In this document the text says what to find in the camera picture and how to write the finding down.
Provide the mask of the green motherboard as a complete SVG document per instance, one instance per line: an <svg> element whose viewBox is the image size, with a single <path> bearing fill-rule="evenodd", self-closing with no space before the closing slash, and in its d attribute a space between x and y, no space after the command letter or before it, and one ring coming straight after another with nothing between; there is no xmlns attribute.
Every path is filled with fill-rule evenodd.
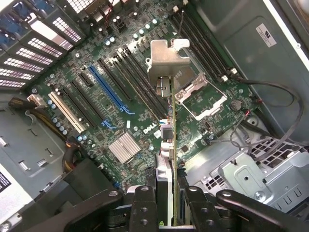
<svg viewBox="0 0 309 232"><path fill-rule="evenodd" d="M113 6L100 4L97 10L80 15L87 23L87 37L56 65L28 87L29 93L37 94L41 101L39 116L59 137L71 146L71 137L80 143L76 158L88 155L103 169L106 177L116 186L140 184L144 181L145 169L153 167L155 155L160 150L161 134L159 121L167 117L167 100L161 98L147 75L147 61L151 54L152 40L188 39L181 34L182 8L189 0L112 0ZM180 55L190 58L190 65L196 74L205 73L205 78L219 88L228 99L212 116L196 121L193 116L176 101L177 123L177 163L185 166L206 146L218 142L219 137L236 125L244 115L250 115L256 108L255 97L250 88L232 79L237 75L233 68L230 75L213 78L194 54L192 43L180 50ZM127 101L109 76L97 63L104 60L112 73L125 85L132 101ZM128 115L120 112L107 93L88 70L93 65L110 85L127 108L134 112ZM87 87L79 74L85 73L94 83ZM75 80L94 101L104 115L100 119L90 109L81 95L71 86ZM63 95L66 87L84 106L96 122L93 128L84 119L71 101ZM67 104L78 120L86 127L78 133L48 94L56 92ZM210 109L221 98L221 94L211 85L194 91L184 104L195 115ZM235 112L230 109L232 100L242 101L242 108ZM108 146L124 133L129 132L141 151L126 163L121 163Z"/></svg>

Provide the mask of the metal socket cover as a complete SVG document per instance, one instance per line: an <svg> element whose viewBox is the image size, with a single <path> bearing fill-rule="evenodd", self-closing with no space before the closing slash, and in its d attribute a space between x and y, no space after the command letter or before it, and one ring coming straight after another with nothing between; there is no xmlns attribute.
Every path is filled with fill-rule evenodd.
<svg viewBox="0 0 309 232"><path fill-rule="evenodd" d="M191 112L188 107L184 104L186 99L192 95L194 91L200 90L202 87L206 87L207 85L211 85L215 90L217 90L222 96L219 100L217 100L210 109L206 109L202 111L199 115L195 115ZM178 93L175 94L175 99L177 102L182 105L196 121L202 120L204 117L212 116L217 113L221 107L221 105L228 99L228 97L214 84L208 81L205 77L198 77L194 80L188 87L185 89L181 89Z"/></svg>

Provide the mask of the silver chipset heatsink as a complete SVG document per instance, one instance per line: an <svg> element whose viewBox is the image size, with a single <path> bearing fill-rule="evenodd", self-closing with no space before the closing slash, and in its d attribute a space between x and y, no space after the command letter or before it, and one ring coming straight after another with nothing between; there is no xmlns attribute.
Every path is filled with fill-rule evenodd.
<svg viewBox="0 0 309 232"><path fill-rule="evenodd" d="M130 161L141 151L140 146L129 132L116 139L108 148L122 164Z"/></svg>

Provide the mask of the grey power supply unit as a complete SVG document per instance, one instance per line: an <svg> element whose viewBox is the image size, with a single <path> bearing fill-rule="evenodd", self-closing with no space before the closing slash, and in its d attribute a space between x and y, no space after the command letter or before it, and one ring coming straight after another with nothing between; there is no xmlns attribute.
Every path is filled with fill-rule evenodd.
<svg viewBox="0 0 309 232"><path fill-rule="evenodd" d="M0 107L0 224L60 179L64 151L41 122Z"/></svg>

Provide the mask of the blue expansion slot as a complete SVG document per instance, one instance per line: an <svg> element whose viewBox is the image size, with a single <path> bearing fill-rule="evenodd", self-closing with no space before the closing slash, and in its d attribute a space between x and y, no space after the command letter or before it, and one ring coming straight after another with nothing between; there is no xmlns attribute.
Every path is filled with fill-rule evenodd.
<svg viewBox="0 0 309 232"><path fill-rule="evenodd" d="M114 90L110 87L110 85L105 81L105 79L101 76L101 74L97 71L97 69L90 65L88 67L90 73L94 76L96 81L102 87L102 89L107 93L115 106L119 109L120 112L125 112L128 115L134 115L134 112L131 112L125 104L123 104L122 100L118 97L118 95L114 92Z"/></svg>

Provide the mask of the black open PC case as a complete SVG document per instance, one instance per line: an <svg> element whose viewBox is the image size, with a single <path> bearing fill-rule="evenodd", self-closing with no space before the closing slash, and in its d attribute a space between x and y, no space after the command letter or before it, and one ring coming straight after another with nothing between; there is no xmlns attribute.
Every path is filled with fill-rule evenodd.
<svg viewBox="0 0 309 232"><path fill-rule="evenodd" d="M237 70L232 79L247 85L257 104L250 115L244 115L223 134L227 141L242 150L234 136L244 141L254 135L275 139L269 150L254 156L255 161L273 155L285 142L309 147L309 0L195 1ZM100 4L113 6L112 0L0 0L0 107L38 120L64 142L62 174L90 157L76 158L80 143L75 137L67 146L52 126L39 118L41 101L28 87L87 37L87 23L80 11L91 15ZM180 168L186 172L185 166L177 164L177 171ZM118 186L124 204L133 202L135 188L142 185L145 177L140 184ZM166 201L166 182L156 178L154 189L157 232L196 232L179 185L177 226L165 225L167 208L162 204ZM0 224L0 232L26 232L79 203L33 201ZM128 232L128 213L123 209L110 214L108 232ZM309 232L309 222L298 220L299 232Z"/></svg>

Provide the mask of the CPU socket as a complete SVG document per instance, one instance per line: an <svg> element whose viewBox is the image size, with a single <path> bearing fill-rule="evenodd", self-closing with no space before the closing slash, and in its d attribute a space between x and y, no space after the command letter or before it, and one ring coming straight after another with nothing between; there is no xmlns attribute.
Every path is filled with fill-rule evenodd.
<svg viewBox="0 0 309 232"><path fill-rule="evenodd" d="M198 78L205 78L205 73L196 74L191 67L181 68L174 77L174 89L175 93L180 92Z"/></svg>

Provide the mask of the short black expansion slot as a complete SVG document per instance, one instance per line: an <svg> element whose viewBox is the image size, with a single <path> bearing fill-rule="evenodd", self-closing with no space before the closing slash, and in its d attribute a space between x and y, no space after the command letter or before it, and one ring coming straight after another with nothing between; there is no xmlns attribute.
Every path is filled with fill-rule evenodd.
<svg viewBox="0 0 309 232"><path fill-rule="evenodd" d="M87 87L92 87L94 85L94 83L91 81L88 75L85 74L84 72L81 72L79 74L79 77Z"/></svg>

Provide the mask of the metal disk bay cage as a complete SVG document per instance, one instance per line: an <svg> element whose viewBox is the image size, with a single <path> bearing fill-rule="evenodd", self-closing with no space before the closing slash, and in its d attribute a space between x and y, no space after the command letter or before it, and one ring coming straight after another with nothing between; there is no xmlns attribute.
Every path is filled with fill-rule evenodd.
<svg viewBox="0 0 309 232"><path fill-rule="evenodd" d="M227 139L221 136L186 162L188 183L212 195L234 190L309 222L309 147L285 142L273 155L255 161L275 139L254 135L244 141L234 136L242 150Z"/></svg>

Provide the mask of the white expansion slot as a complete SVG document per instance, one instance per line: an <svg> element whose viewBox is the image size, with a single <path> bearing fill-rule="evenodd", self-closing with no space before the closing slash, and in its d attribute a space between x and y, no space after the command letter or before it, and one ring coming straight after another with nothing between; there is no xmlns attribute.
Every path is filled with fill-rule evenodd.
<svg viewBox="0 0 309 232"><path fill-rule="evenodd" d="M48 96L54 102L54 104L60 109L62 114L67 118L67 120L72 124L72 126L78 133L82 133L86 130L86 127L78 120L77 116L62 100L62 98L58 96L56 92L52 91L48 94Z"/></svg>

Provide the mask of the black plastic duct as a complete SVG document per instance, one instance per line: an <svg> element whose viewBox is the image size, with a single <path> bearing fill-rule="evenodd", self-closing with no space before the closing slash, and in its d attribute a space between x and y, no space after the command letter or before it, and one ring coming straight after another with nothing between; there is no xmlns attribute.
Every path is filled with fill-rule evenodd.
<svg viewBox="0 0 309 232"><path fill-rule="evenodd" d="M119 190L119 187L109 180L101 168L90 159L84 159L67 174L48 183L46 190L41 190L35 198L40 200L79 203L104 190Z"/></svg>

